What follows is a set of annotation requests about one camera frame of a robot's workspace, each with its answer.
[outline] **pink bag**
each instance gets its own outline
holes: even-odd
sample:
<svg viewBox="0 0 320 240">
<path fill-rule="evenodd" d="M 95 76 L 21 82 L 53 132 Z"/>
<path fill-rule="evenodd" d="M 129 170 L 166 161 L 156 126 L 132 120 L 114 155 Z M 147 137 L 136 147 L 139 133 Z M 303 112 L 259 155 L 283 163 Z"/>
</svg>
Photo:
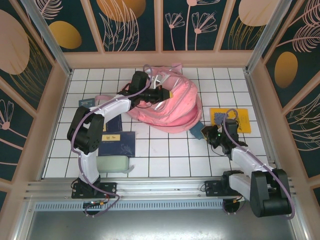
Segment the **pink bag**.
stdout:
<svg viewBox="0 0 320 240">
<path fill-rule="evenodd" d="M 172 68 L 152 67 L 152 75 L 167 78 L 161 85 L 170 90 L 173 97 L 151 107 L 140 104 L 127 112 L 133 119 L 144 122 L 161 131 L 176 134 L 191 129 L 202 117 L 202 102 L 197 86 L 180 73 L 181 64 Z"/>
</svg>

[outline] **pink backpack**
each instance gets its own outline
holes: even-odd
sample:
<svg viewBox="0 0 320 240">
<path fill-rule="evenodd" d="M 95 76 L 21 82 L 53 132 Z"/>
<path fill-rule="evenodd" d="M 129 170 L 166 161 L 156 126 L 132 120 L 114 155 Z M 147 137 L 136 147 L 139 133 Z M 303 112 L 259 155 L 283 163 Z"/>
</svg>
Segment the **pink backpack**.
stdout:
<svg viewBox="0 0 320 240">
<path fill-rule="evenodd" d="M 181 64 L 173 67 L 152 67 L 152 75 L 166 79 L 162 87 L 173 97 L 151 107 L 141 101 L 127 114 L 161 131 L 176 134 L 191 129 L 202 117 L 202 103 L 197 86 L 180 73 Z"/>
</svg>

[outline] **light green sponge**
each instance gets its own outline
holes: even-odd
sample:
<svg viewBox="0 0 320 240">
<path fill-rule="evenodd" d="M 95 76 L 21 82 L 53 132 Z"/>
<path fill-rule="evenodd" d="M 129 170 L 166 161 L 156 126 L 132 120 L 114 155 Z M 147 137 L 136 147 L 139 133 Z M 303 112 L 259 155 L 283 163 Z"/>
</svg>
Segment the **light green sponge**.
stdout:
<svg viewBox="0 0 320 240">
<path fill-rule="evenodd" d="M 129 158 L 127 156 L 97 156 L 96 167 L 100 174 L 102 173 L 124 173 L 127 174 L 134 169 L 129 167 Z"/>
</svg>

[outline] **white tile floor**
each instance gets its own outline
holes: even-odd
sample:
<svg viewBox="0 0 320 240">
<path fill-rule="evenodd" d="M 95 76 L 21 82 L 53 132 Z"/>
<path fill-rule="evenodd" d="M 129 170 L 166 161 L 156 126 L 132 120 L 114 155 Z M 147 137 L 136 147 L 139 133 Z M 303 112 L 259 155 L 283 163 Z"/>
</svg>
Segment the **white tile floor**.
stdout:
<svg viewBox="0 0 320 240">
<path fill-rule="evenodd" d="M 78 101 L 99 94 L 114 96 L 132 78 L 138 68 L 75 69 L 69 85 L 58 128 L 54 135 L 44 178 L 76 178 L 79 173 L 75 154 L 71 153 L 67 132 L 78 107 Z M 246 108 L 252 132 L 240 134 L 251 150 L 266 161 L 257 119 L 241 68 L 183 68 L 182 73 L 199 88 L 203 104 L 203 123 L 210 124 L 209 109 Z M 168 134 L 122 114 L 124 131 L 136 132 L 135 157 L 130 159 L 134 170 L 128 174 L 109 173 L 102 177 L 207 177 L 220 176 L 223 171 L 239 166 L 222 154 L 214 153 L 204 139 L 195 139 L 190 132 Z"/>
</svg>

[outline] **yellow card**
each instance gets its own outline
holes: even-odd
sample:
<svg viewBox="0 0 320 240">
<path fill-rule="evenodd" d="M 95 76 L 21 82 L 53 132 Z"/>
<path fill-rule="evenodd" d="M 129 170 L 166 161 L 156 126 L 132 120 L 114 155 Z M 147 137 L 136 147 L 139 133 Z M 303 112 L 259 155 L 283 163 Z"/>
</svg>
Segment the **yellow card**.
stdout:
<svg viewBox="0 0 320 240">
<path fill-rule="evenodd" d="M 103 134 L 102 135 L 102 141 L 120 141 L 120 134 Z"/>
<path fill-rule="evenodd" d="M 229 109 L 230 108 L 210 108 L 211 124 L 220 126 L 223 120 L 224 114 Z M 236 108 L 236 110 L 238 112 L 238 118 L 236 120 L 239 123 L 238 133 L 250 134 L 251 127 L 250 127 L 248 109 Z M 228 119 L 234 119 L 235 117 L 236 117 L 236 114 L 233 111 L 228 113 Z"/>
</svg>

